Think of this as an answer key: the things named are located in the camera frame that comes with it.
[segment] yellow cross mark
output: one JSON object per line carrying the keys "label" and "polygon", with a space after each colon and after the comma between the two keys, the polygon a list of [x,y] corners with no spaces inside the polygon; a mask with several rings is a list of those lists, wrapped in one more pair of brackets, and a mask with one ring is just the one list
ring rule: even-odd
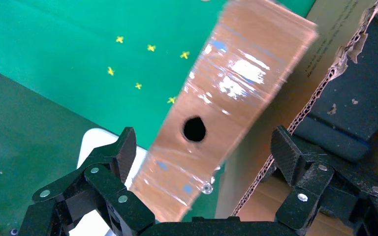
{"label": "yellow cross mark", "polygon": [[180,58],[188,59],[189,54],[190,52],[182,52],[182,54],[180,55]]}
{"label": "yellow cross mark", "polygon": [[108,66],[108,74],[114,76],[114,70],[110,66]]}
{"label": "yellow cross mark", "polygon": [[152,52],[154,52],[154,50],[156,49],[156,46],[155,45],[148,45],[147,46],[147,50],[149,50],[149,51],[152,51]]}
{"label": "yellow cross mark", "polygon": [[123,36],[117,36],[117,43],[123,43],[124,42],[124,37]]}
{"label": "yellow cross mark", "polygon": [[173,103],[175,104],[176,97],[170,97],[167,103]]}

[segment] torn cardboard edge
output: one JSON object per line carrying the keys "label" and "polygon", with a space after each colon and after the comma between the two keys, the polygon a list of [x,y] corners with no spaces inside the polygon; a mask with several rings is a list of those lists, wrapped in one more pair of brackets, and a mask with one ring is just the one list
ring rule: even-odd
{"label": "torn cardboard edge", "polygon": [[[347,69],[347,57],[350,57],[354,63],[357,63],[357,56],[362,52],[364,43],[366,42],[368,37],[368,35],[366,34],[366,30],[376,14],[378,14],[378,0],[375,2],[373,7],[363,12],[359,24],[360,26],[351,38],[351,40],[345,46],[339,47],[334,62],[328,69],[325,78],[318,85],[315,92],[312,94],[310,100],[304,106],[302,111],[298,113],[298,115],[289,125],[287,130],[290,134],[293,134],[293,132],[295,131],[297,126],[302,122],[304,117],[311,111],[312,106],[314,105],[315,101],[320,97],[322,91],[325,89],[327,84],[345,72],[345,70]],[[232,216],[236,216],[238,212],[241,210],[241,208],[244,206],[244,204],[250,199],[250,196],[253,194],[254,190],[256,189],[260,181],[263,179],[269,168],[272,166],[273,161],[274,159],[272,155],[270,155],[264,163],[263,167],[258,172],[253,183],[249,186],[244,196],[238,202],[238,205],[234,209]]]}

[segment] round hole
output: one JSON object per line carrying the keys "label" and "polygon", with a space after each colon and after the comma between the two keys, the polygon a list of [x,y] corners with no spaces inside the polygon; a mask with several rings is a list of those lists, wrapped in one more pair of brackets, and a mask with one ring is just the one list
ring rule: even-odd
{"label": "round hole", "polygon": [[201,117],[188,119],[183,126],[183,135],[192,142],[201,142],[206,135],[206,128]]}

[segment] clear packing tape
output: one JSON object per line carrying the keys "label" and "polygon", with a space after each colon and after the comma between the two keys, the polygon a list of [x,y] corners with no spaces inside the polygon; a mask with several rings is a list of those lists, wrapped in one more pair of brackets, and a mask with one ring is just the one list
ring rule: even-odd
{"label": "clear packing tape", "polygon": [[316,38],[267,0],[227,4],[130,188],[159,221],[179,221]]}

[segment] green table surface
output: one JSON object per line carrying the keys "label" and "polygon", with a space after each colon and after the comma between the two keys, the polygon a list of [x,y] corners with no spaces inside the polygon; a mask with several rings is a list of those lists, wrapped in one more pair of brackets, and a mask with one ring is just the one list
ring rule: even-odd
{"label": "green table surface", "polygon": [[[314,1],[280,3],[306,16]],[[0,73],[115,133],[134,126],[138,144],[149,148],[172,106],[169,98],[178,95],[224,4],[225,0],[0,1]],[[122,43],[116,42],[118,36]],[[149,51],[148,45],[155,45],[155,50]],[[180,57],[182,52],[190,52],[188,59]],[[8,171],[39,168],[31,164],[33,155],[22,163],[12,158],[7,158],[13,163]],[[74,170],[75,158],[60,157],[59,170],[35,177],[35,184]],[[213,193],[201,195],[184,220],[214,217],[222,172],[217,173]],[[19,186],[23,191],[25,184],[8,187],[0,181],[0,188],[8,192]],[[0,207],[0,224],[14,218],[19,226],[28,203]],[[13,217],[8,215],[12,210]]]}

